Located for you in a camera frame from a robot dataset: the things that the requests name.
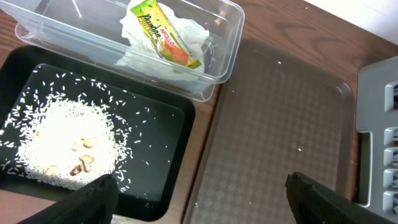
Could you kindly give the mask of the yellow green snack wrapper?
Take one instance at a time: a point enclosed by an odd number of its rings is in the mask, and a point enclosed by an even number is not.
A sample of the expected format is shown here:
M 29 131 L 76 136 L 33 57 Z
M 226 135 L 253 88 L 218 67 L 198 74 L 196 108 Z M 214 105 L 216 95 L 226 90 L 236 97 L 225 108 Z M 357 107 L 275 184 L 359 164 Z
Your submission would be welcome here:
M 201 66 L 156 0 L 144 0 L 129 10 L 161 58 L 191 69 Z

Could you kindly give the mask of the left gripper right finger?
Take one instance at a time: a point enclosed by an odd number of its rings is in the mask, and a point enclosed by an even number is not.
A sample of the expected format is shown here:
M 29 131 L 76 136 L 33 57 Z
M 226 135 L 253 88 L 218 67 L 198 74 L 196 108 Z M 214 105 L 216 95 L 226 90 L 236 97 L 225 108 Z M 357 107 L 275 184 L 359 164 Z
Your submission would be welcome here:
M 393 224 L 303 173 L 288 175 L 285 188 L 297 224 Z

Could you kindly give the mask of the white napkin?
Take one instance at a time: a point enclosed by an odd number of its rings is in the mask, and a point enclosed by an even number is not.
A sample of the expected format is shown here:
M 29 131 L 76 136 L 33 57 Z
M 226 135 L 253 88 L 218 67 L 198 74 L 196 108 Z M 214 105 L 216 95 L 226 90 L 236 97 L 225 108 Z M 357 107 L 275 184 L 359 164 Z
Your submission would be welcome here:
M 138 61 L 137 57 L 133 55 L 132 51 L 136 50 L 140 53 L 148 54 L 154 58 L 161 59 L 158 53 L 154 50 L 151 42 L 144 34 L 143 28 L 140 25 L 137 17 L 129 10 L 142 1 L 130 1 L 127 5 L 126 15 L 120 20 L 123 25 L 121 36 L 127 39 L 130 43 L 129 50 L 124 53 L 117 62 L 117 66 L 130 67 L 138 72 L 145 73 L 157 78 L 166 80 L 184 80 L 194 81 L 198 78 L 194 75 L 189 75 L 172 69 L 170 67 L 160 68 L 156 65 Z M 175 16 L 174 10 L 165 4 L 158 3 L 164 11 L 165 15 L 169 18 L 172 25 L 176 28 L 182 40 L 191 51 L 193 58 L 199 59 L 201 66 L 194 69 L 198 72 L 203 72 L 205 69 L 203 51 L 201 49 L 205 40 L 209 38 L 210 33 L 203 26 L 199 25 L 193 19 L 178 18 Z

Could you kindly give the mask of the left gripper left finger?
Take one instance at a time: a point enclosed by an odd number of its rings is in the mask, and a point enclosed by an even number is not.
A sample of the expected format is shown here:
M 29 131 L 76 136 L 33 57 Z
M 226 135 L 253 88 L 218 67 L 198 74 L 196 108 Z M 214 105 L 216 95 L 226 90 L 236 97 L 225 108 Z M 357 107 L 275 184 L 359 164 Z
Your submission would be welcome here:
M 118 195 L 116 179 L 105 174 L 18 224 L 110 224 Z

